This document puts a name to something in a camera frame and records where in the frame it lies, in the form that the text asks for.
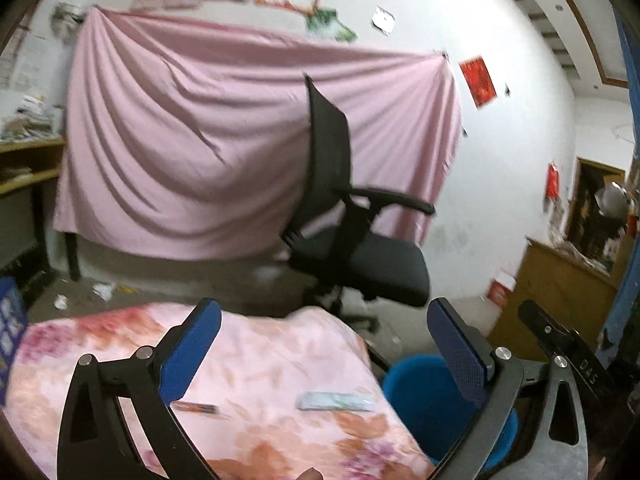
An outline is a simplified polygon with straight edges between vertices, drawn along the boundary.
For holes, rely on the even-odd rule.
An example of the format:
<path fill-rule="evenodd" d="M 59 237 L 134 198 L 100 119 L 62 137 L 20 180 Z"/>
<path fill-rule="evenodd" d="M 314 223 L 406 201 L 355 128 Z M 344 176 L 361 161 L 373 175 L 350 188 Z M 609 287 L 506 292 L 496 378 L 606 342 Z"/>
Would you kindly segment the left hand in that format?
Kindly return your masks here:
<path fill-rule="evenodd" d="M 310 467 L 302 472 L 296 480 L 323 480 L 323 476 L 316 468 Z"/>

